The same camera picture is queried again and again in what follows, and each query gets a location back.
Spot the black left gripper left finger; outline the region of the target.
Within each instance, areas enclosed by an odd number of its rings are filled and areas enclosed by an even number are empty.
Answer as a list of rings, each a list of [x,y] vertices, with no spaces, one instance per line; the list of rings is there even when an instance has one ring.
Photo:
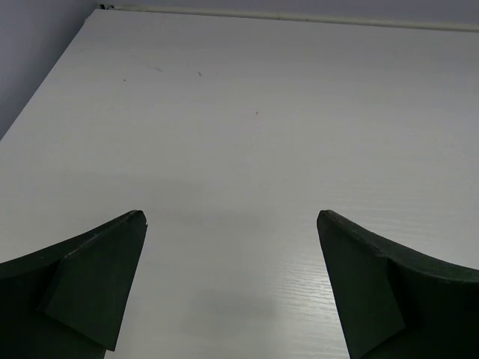
[[[147,233],[141,210],[1,264],[2,358],[104,358],[116,348]]]

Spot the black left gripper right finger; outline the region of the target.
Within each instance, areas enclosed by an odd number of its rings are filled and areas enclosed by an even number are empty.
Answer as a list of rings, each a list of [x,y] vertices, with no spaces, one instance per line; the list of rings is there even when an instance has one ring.
[[[317,230],[351,358],[478,357],[478,270],[332,210],[319,213]]]

